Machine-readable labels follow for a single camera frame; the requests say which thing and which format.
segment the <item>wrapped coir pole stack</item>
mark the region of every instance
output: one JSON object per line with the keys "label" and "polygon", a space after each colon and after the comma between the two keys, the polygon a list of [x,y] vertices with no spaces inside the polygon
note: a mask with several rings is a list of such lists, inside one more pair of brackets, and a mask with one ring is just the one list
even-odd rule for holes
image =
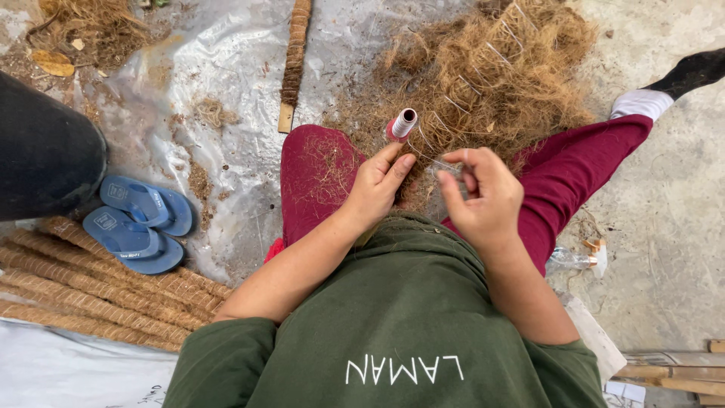
{"label": "wrapped coir pole stack", "polygon": [[0,245],[0,316],[178,351],[232,290],[179,267],[148,276],[126,268],[74,221],[18,229]]}

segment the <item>flip-flop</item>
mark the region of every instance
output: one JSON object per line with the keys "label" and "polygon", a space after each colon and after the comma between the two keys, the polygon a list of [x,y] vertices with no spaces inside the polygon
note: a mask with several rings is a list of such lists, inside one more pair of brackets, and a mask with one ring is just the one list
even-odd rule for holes
{"label": "flip-flop", "polygon": [[189,201],[176,191],[152,186],[124,176],[107,176],[101,183],[101,200],[127,211],[145,227],[180,237],[191,229]]}
{"label": "flip-flop", "polygon": [[141,274],[161,274],[174,269],[183,259],[178,242],[116,208],[104,206],[88,214],[83,229],[124,265]]}

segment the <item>green t-shirt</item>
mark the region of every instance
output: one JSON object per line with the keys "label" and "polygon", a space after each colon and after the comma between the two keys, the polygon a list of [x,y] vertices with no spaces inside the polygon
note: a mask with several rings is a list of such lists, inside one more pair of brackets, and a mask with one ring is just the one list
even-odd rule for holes
{"label": "green t-shirt", "polygon": [[217,322],[181,348],[166,408],[606,407],[581,340],[524,340],[467,243],[391,216],[276,329]]}

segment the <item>maroon pants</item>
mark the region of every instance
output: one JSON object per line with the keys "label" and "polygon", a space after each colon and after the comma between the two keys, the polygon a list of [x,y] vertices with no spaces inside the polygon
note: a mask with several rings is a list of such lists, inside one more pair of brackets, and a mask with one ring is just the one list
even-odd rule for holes
{"label": "maroon pants", "polygon": [[[527,159],[519,179],[524,198],[518,233],[542,275],[557,235],[647,138],[652,124],[646,116],[628,115],[555,134],[522,152]],[[280,177],[284,247],[340,207],[362,161],[364,157],[340,131],[304,125],[287,136]],[[450,219],[441,224],[459,234]]]}

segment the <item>white sock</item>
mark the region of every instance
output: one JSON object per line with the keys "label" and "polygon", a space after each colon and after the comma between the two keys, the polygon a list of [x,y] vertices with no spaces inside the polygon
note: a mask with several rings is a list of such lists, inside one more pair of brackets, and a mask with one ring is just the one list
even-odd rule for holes
{"label": "white sock", "polygon": [[664,92],[651,89],[635,89],[617,98],[612,106],[610,119],[640,114],[656,121],[675,101]]}

